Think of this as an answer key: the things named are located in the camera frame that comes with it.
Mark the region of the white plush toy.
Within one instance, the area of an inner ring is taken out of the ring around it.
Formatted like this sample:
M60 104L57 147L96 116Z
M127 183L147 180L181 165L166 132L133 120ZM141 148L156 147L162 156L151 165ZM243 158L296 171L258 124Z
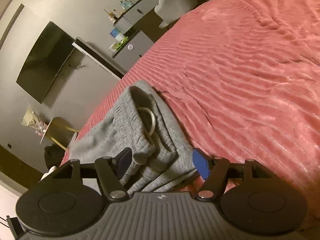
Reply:
M197 0L158 0L155 13L162 19L161 29L181 18L197 6Z

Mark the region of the black soundbar shelf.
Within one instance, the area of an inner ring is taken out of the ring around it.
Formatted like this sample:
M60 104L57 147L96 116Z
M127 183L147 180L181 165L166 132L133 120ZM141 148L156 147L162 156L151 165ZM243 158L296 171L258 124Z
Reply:
M101 55L97 50L95 50L92 46L87 44L81 38L77 37L73 41L72 46L76 48L78 51L80 51L81 53L83 53L85 56L92 59L96 64L98 64L105 71L109 72L118 80L124 77L124 73L122 71L120 71L117 67L112 65L108 61L108 59L106 59L103 55Z

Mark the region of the black wall television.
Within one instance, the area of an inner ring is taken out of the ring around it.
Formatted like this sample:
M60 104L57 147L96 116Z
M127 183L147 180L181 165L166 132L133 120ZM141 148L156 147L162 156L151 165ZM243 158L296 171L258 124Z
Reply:
M57 75L74 50L74 39L50 21L33 45L16 83L43 103Z

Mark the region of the green item on dresser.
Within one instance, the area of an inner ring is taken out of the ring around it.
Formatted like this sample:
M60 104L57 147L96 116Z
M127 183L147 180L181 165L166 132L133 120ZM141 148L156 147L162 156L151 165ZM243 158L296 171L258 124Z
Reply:
M127 41L128 37L124 37L121 41L119 42L114 42L110 47L109 50L112 52L115 52L118 50L124 43Z

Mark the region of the dark grey dresser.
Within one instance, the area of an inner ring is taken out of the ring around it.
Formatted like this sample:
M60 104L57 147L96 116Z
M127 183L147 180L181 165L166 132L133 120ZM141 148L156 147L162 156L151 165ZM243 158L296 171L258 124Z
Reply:
M113 24L128 37L124 45L112 54L112 59L125 72L146 53L174 23L166 25L155 13L158 0L139 0L123 12Z

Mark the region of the grey sweatpants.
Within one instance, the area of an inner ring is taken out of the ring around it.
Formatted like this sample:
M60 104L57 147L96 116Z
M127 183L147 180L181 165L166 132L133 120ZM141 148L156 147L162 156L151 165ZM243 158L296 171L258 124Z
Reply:
M193 147L176 118L144 80L126 87L103 120L70 146L82 164L132 150L120 182L128 194L179 190L196 178Z

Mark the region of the red ribbed bed blanket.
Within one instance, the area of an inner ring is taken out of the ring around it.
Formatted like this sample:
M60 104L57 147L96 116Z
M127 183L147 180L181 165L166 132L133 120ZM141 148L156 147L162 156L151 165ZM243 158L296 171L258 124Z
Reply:
M187 140L232 162L256 159L308 201L319 226L319 0L211 0L167 31L80 131L136 81L152 85Z

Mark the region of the clear bag on table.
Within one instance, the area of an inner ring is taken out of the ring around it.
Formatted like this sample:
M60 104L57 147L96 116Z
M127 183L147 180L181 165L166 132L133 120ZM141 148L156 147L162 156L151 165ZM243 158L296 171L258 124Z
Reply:
M48 125L32 109L26 110L21 125L35 129L35 133L40 137L44 136L48 128Z

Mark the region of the blue white box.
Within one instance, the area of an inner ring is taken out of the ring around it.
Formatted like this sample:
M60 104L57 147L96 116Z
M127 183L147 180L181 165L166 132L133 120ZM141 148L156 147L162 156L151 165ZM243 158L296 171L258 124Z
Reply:
M117 28L112 29L110 35L118 42L121 42L125 38L125 36Z

